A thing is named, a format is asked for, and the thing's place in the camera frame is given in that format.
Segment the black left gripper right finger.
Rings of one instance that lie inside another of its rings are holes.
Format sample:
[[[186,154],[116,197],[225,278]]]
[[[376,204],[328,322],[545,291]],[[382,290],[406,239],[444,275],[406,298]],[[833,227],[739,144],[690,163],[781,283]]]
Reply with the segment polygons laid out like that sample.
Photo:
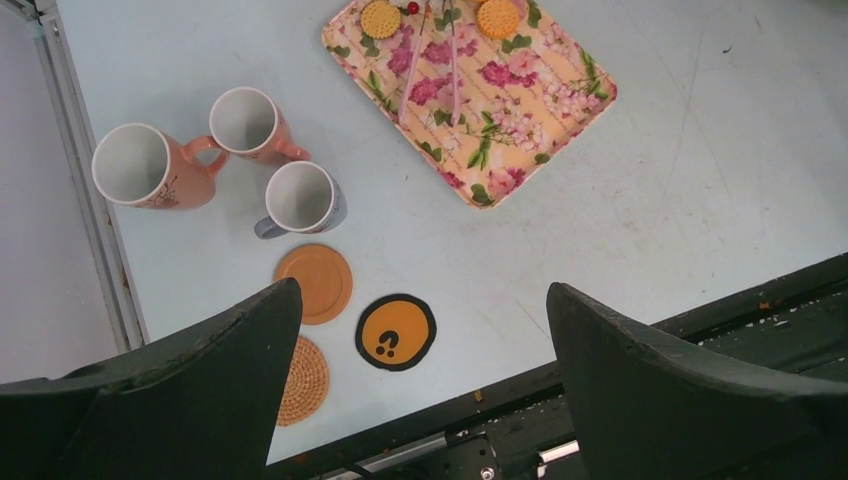
[[[592,479],[843,479],[847,386],[718,354],[564,283],[546,299]]]

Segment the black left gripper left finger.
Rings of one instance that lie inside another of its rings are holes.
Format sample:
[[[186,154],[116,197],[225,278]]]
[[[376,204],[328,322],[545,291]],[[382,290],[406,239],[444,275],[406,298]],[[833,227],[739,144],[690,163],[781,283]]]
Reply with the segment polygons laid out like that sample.
[[[1,388],[5,479],[259,479],[302,318],[284,279],[153,343]]]

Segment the pink handled metal tongs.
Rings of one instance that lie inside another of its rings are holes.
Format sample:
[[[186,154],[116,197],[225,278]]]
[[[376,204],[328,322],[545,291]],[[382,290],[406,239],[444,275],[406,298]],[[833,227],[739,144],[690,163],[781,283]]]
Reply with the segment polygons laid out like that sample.
[[[445,16],[446,13],[450,13],[450,20],[448,24],[450,25],[450,36],[449,36],[449,46],[450,46],[450,80],[451,80],[451,88],[452,88],[452,108],[451,108],[451,120],[450,123],[452,126],[457,126],[459,124],[459,120],[461,117],[460,112],[460,98],[459,98],[459,65],[458,65],[458,48],[456,45],[456,16],[453,13],[455,7],[454,1],[442,1],[441,2],[441,14]],[[413,90],[413,86],[415,83],[415,71],[417,69],[417,64],[420,57],[421,52],[421,42],[424,35],[424,29],[427,26],[427,16],[424,16],[422,22],[420,24],[419,33],[417,38],[412,43],[412,58],[409,64],[409,68],[407,70],[406,82],[404,84],[404,88],[402,90],[402,95],[399,101],[398,112],[397,112],[397,121],[398,124],[403,126],[405,124],[405,116],[407,105],[411,97],[411,93]]]

